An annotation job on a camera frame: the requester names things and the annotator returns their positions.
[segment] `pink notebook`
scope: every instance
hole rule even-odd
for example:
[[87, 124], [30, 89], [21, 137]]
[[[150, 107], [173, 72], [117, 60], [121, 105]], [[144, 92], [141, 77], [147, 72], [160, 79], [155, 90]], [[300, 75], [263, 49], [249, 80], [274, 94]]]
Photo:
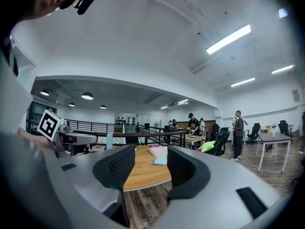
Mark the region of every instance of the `pink notebook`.
[[155, 157], [158, 157], [160, 155], [166, 155], [167, 156], [167, 146], [151, 147], [149, 149], [149, 151]]

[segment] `wooden floor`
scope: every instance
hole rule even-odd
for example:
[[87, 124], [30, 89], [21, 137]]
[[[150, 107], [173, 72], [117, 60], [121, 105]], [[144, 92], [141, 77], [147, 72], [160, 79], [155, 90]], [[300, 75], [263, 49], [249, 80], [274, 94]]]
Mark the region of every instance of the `wooden floor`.
[[[233, 157], [231, 147], [231, 143], [228, 142], [226, 144], [226, 152], [221, 158]], [[259, 155], [256, 157], [256, 145], [247, 144], [243, 146], [242, 158], [239, 163], [275, 187], [281, 196], [285, 196], [293, 192], [295, 186], [291, 185], [291, 181], [293, 178], [299, 177], [303, 171], [303, 167], [300, 164], [303, 157], [298, 151], [304, 151], [304, 148], [305, 140], [300, 142], [292, 141], [284, 173], [281, 173], [281, 169], [286, 154], [286, 146], [279, 146], [275, 157], [271, 155], [271, 151], [266, 152], [260, 172], [257, 172], [257, 168], [262, 150], [260, 149]], [[167, 194], [171, 189], [171, 182], [166, 182], [142, 190], [125, 192], [124, 197], [131, 228], [144, 229], [153, 224], [166, 210]]]

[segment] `person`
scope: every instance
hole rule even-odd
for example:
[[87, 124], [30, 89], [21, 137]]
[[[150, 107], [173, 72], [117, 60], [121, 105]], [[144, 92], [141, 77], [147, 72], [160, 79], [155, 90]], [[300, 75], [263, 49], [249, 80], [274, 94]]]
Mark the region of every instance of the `person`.
[[173, 124], [172, 124], [173, 129], [178, 129], [178, 124], [177, 121], [175, 119], [173, 119]]
[[205, 123], [204, 123], [203, 118], [200, 118], [200, 125], [199, 125], [199, 128], [200, 128], [200, 130], [201, 130], [201, 135], [204, 136]]
[[[237, 117], [236, 114], [235, 114], [235, 117], [234, 117], [233, 120], [232, 120], [233, 129], [234, 129], [234, 127], [235, 127], [235, 124], [236, 124], [236, 121], [237, 121], [237, 120], [238, 120], [238, 117]], [[245, 123], [246, 125], [248, 125], [248, 123], [245, 121], [244, 118], [242, 118], [242, 120], [244, 121], [244, 123]], [[235, 135], [235, 132], [233, 132], [233, 147], [232, 147], [232, 149], [234, 148], [235, 143], [236, 143], [236, 135]]]
[[[43, 17], [54, 12], [58, 8], [61, 10], [66, 9], [75, 1], [76, 0], [34, 0], [30, 6], [25, 9], [25, 12], [18, 19], [17, 23], [25, 20], [33, 20]], [[16, 57], [13, 55], [12, 44], [10, 42], [10, 33], [8, 33], [8, 36], [5, 37], [2, 41], [1, 50], [8, 62], [8, 66], [11, 68], [14, 74], [18, 76], [18, 65]], [[31, 135], [22, 128], [18, 129], [17, 134], [24, 139], [32, 141], [36, 146], [40, 148], [54, 150], [50, 140], [44, 136]]]
[[189, 127], [192, 129], [191, 134], [200, 135], [199, 121], [194, 117], [192, 113], [189, 113]]
[[234, 132], [236, 135], [236, 144], [234, 147], [234, 157], [231, 158], [233, 161], [238, 161], [239, 158], [241, 158], [242, 149], [243, 149], [243, 136], [244, 136], [244, 120], [241, 117], [240, 110], [236, 111], [236, 117], [238, 119], [235, 122]]

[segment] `ceiling light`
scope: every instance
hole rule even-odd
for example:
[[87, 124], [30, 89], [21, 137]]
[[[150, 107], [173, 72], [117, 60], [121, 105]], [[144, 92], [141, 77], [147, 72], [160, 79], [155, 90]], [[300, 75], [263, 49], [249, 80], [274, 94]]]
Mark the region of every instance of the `ceiling light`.
[[245, 80], [243, 82], [235, 83], [235, 84], [231, 85], [231, 87], [238, 86], [238, 85], [241, 85], [241, 84], [244, 84], [244, 83], [247, 83], [247, 82], [251, 82], [251, 81], [254, 81], [254, 80], [255, 80], [255, 78], [251, 78], [251, 79]]
[[231, 35], [227, 36], [226, 38], [223, 38], [221, 41], [218, 43], [214, 44], [212, 47], [208, 48], [206, 51], [208, 54], [212, 54], [213, 52], [216, 52], [217, 50], [221, 49], [225, 45], [228, 45], [229, 43], [237, 40], [238, 38], [248, 34], [251, 32], [250, 25], [247, 25], [240, 30], [232, 33]]
[[280, 16], [280, 18], [285, 17], [288, 15], [287, 11], [285, 9], [280, 9], [278, 11], [278, 15]]
[[42, 95], [45, 95], [45, 96], [49, 96], [49, 90], [48, 89], [43, 89], [41, 92], [40, 92]]
[[183, 100], [183, 101], [178, 102], [177, 104], [181, 104], [181, 103], [187, 102], [187, 101], [189, 101], [189, 100], [188, 100], [188, 99], [185, 99], [185, 100]]
[[84, 99], [88, 99], [88, 100], [92, 100], [93, 99], [93, 95], [90, 92], [85, 92], [81, 95], [82, 98]]
[[282, 68], [282, 69], [279, 69], [279, 70], [276, 70], [276, 71], [272, 71], [271, 74], [275, 74], [275, 73], [278, 73], [278, 72], [281, 72], [281, 71], [284, 71], [284, 70], [288, 70], [288, 69], [291, 69], [294, 65], [290, 65], [290, 66], [287, 66], [285, 68]]

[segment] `ceiling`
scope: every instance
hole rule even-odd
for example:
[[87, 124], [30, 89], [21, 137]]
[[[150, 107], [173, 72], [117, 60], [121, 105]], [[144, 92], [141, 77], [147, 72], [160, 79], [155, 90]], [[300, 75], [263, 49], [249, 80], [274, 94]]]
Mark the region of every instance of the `ceiling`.
[[[50, 96], [44, 96], [40, 94], [43, 89], [51, 90]], [[149, 106], [156, 106], [157, 108], [184, 100], [183, 97], [176, 95], [162, 94], [146, 89], [106, 83], [84, 80], [39, 80], [35, 81], [31, 94], [39, 96], [51, 102], [56, 102], [58, 95], [62, 95], [65, 98], [65, 106], [68, 106], [70, 102], [77, 102], [81, 99], [81, 95], [84, 92], [90, 92], [93, 94], [95, 100], [100, 103], [107, 104], [107, 102], [113, 102], [120, 100], [121, 104], [124, 103], [136, 103], [147, 104]]]
[[[291, 64], [297, 67], [302, 60], [289, 16], [279, 18], [278, 10], [282, 6], [275, 0], [195, 1], [201, 15], [189, 9], [184, 0], [96, 0], [82, 16], [74, 8], [57, 11], [33, 22], [44, 52], [29, 56], [34, 60], [41, 55], [45, 55], [44, 60], [58, 57], [59, 45], [68, 41], [85, 47], [97, 40], [99, 44], [108, 43], [100, 38], [112, 37], [129, 50], [141, 42], [142, 50], [147, 49], [151, 55], [162, 52], [164, 58], [179, 61], [192, 73], [192, 83], [205, 81], [217, 94], [249, 78], [257, 79], [249, 84], [268, 81], [274, 77], [273, 70]], [[250, 34], [212, 55], [206, 52], [208, 47], [247, 24], [251, 26]], [[64, 87], [74, 95], [86, 88], [78, 83], [67, 83]], [[107, 87], [98, 90], [92, 87], [92, 91], [101, 96], [114, 94], [141, 102], [156, 94], [137, 89], [135, 95], [125, 87]], [[166, 104], [162, 98], [157, 98], [155, 103]]]

